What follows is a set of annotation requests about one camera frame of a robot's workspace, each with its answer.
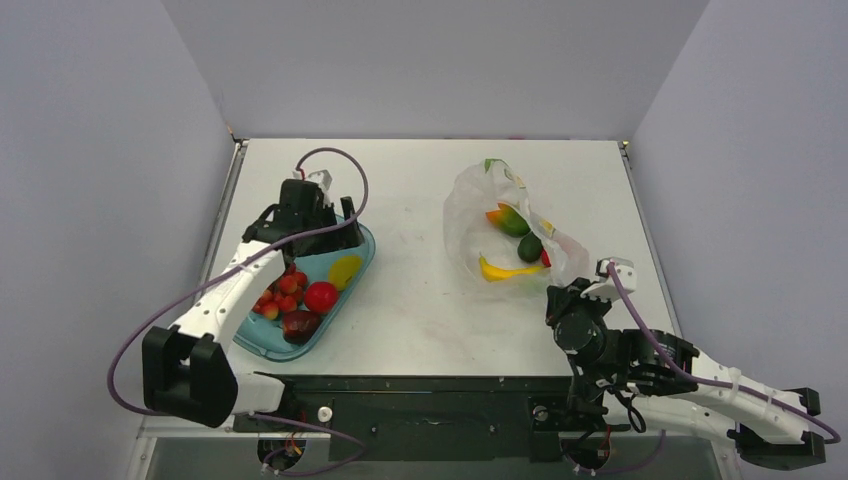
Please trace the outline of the yellow fake lemon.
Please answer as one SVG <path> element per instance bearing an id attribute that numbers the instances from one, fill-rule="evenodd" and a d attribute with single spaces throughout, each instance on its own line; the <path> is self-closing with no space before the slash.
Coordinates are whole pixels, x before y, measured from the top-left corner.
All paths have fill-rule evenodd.
<path id="1" fill-rule="evenodd" d="M 339 257 L 329 268 L 327 282 L 342 292 L 348 288 L 363 265 L 363 259 L 358 255 Z"/>

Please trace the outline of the red fake apple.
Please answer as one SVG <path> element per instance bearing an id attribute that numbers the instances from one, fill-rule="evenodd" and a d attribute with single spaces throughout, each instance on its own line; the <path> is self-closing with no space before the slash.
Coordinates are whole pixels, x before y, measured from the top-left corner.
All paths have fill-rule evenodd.
<path id="1" fill-rule="evenodd" d="M 340 293 L 328 282 L 310 284 L 303 295 L 303 305 L 319 315 L 328 314 L 336 305 Z"/>

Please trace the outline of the dark green fake avocado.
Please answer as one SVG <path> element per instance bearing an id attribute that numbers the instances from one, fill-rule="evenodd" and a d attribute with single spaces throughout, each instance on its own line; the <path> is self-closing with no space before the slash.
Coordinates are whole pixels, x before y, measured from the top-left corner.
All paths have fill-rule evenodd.
<path id="1" fill-rule="evenodd" d="M 517 255 L 520 260 L 530 264 L 540 260 L 543 250 L 541 240 L 533 232 L 528 232 L 517 246 Z"/>

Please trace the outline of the dark red fake plum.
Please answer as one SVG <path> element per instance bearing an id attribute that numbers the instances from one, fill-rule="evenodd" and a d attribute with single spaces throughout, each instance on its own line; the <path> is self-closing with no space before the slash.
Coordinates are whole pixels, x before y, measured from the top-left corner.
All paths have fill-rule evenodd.
<path id="1" fill-rule="evenodd" d="M 322 316 L 309 310 L 286 313 L 281 322 L 283 339 L 294 345 L 307 343 L 321 326 Z"/>

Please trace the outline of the green orange fake mango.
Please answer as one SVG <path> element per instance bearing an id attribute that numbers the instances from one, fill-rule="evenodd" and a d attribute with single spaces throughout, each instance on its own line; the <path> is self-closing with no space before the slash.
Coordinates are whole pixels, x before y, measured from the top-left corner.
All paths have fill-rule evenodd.
<path id="1" fill-rule="evenodd" d="M 512 238 L 522 238 L 531 231 L 527 221 L 509 204 L 498 203 L 496 210 L 487 211 L 488 222 L 500 232 Z"/>

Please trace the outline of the clear plastic bag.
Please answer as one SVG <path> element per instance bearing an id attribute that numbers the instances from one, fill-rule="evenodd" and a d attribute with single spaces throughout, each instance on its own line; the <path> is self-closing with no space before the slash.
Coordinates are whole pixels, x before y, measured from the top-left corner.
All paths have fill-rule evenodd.
<path id="1" fill-rule="evenodd" d="M 534 210 L 525 182 L 502 159 L 484 159 L 457 175 L 443 204 L 442 231 L 457 284 L 481 297 L 540 297 L 588 266 L 586 248 Z"/>

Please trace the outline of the yellow fake banana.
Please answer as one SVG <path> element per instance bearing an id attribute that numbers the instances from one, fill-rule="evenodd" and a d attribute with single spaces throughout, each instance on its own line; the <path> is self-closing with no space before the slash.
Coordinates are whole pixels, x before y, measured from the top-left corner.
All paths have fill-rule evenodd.
<path id="1" fill-rule="evenodd" d="M 484 256 L 479 257 L 479 267 L 483 279 L 490 283 L 501 282 L 518 276 L 535 275 L 546 270 L 543 265 L 505 269 L 491 264 Z"/>

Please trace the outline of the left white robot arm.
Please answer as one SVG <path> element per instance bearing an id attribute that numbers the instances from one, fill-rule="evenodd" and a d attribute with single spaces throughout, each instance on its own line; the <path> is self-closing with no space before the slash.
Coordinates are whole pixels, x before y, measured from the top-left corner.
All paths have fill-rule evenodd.
<path id="1" fill-rule="evenodd" d="M 218 427 L 231 415 L 259 413 L 272 429 L 291 427 L 298 402 L 270 374 L 236 373 L 227 352 L 253 304 L 285 268 L 310 256 L 365 243 L 362 209 L 343 197 L 340 213 L 324 187 L 287 179 L 279 199 L 244 231 L 230 263 L 169 327 L 152 327 L 142 350 L 143 399 L 157 414 Z"/>

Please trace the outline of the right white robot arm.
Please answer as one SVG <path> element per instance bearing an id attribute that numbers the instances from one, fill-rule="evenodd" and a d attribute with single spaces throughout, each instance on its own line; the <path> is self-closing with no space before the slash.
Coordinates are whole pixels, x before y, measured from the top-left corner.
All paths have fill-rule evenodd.
<path id="1" fill-rule="evenodd" d="M 811 425 L 821 412 L 810 388 L 779 390 L 724 366 L 692 343 L 660 330 L 607 327 L 604 317 L 616 292 L 612 281 L 578 278 L 546 290 L 545 323 L 566 354 L 572 384 L 566 418 L 578 427 L 611 423 L 611 396 L 629 426 L 642 433 L 650 423 L 728 442 L 756 466 L 790 471 L 826 460 L 826 441 Z"/>

